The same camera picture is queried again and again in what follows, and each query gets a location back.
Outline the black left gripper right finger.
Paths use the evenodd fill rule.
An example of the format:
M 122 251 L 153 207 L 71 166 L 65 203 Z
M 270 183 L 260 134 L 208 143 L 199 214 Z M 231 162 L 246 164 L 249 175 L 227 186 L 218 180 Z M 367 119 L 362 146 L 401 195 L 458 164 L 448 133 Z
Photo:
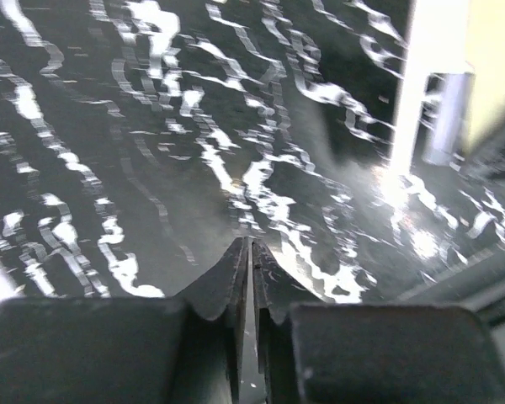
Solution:
M 328 304 L 252 244 L 270 403 L 505 403 L 492 336 L 459 306 Z

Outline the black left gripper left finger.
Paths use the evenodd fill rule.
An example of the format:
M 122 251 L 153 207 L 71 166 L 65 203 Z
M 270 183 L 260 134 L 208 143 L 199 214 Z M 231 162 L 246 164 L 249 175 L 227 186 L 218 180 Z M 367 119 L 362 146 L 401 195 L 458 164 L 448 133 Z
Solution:
M 0 303 L 0 403 L 236 403 L 249 242 L 170 298 Z

